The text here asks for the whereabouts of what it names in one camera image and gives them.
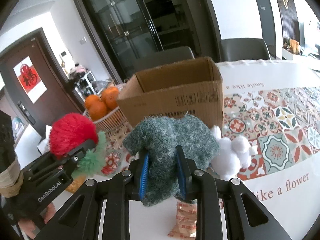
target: white wall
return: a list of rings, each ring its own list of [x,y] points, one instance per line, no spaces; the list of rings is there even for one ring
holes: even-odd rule
[[[256,0],[212,0],[212,3],[222,39],[262,39]]]
[[[296,6],[297,15],[299,22],[318,22],[318,18],[306,2],[306,0],[293,0]]]
[[[51,7],[50,12],[74,62],[78,62],[90,69],[97,80],[109,78],[110,75],[84,27],[74,1],[56,1]],[[82,37],[85,37],[87,40],[83,45],[79,42]]]
[[[2,34],[0,36],[0,52],[16,40],[41,27],[43,28],[44,34],[54,55],[61,64],[59,54],[66,49],[66,46],[64,45],[60,34],[54,25],[50,12],[28,19]]]
[[[276,30],[276,56],[282,59],[283,34],[280,11],[277,0],[270,0]]]

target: cabinet door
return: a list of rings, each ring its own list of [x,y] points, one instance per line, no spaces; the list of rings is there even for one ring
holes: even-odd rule
[[[122,78],[136,70],[132,63],[162,46],[143,0],[86,0],[91,15],[106,36],[118,63]]]

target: wooden door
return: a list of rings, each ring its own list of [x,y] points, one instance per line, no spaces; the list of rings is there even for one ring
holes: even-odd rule
[[[54,75],[38,39],[28,38],[2,56],[0,71],[12,101],[43,136],[46,124],[79,111]]]

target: green fuzzy toy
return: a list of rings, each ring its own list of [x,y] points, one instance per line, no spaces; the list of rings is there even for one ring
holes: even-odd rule
[[[147,190],[142,203],[152,206],[171,196],[179,197],[176,146],[181,145],[186,158],[205,170],[220,149],[209,128],[197,117],[182,119],[148,117],[124,139],[131,155],[146,148],[149,152]]]
[[[103,131],[98,133],[98,144],[94,149],[87,150],[86,155],[78,162],[77,169],[73,171],[72,177],[75,179],[80,175],[92,176],[106,165],[106,134]]]

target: gray chair back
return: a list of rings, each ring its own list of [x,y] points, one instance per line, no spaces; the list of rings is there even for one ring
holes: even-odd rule
[[[239,38],[220,41],[221,61],[241,59],[270,59],[268,47],[263,39]]]
[[[146,57],[138,58],[133,62],[133,66],[136,71],[140,71],[193,58],[195,57],[193,56],[192,50],[188,46],[182,46],[155,52]]]

